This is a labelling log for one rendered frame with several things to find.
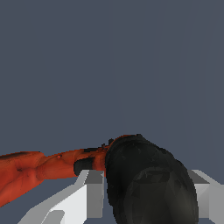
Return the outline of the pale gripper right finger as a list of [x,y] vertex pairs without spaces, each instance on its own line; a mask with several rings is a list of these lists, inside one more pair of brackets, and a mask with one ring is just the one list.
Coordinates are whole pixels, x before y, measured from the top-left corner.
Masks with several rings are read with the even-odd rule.
[[188,170],[188,174],[196,189],[199,217],[224,224],[224,185],[200,170]]

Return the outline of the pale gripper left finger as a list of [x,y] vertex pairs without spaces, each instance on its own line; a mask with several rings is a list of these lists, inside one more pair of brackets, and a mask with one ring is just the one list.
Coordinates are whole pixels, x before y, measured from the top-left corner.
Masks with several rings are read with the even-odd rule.
[[82,170],[76,182],[31,208],[18,224],[84,224],[101,218],[104,172]]

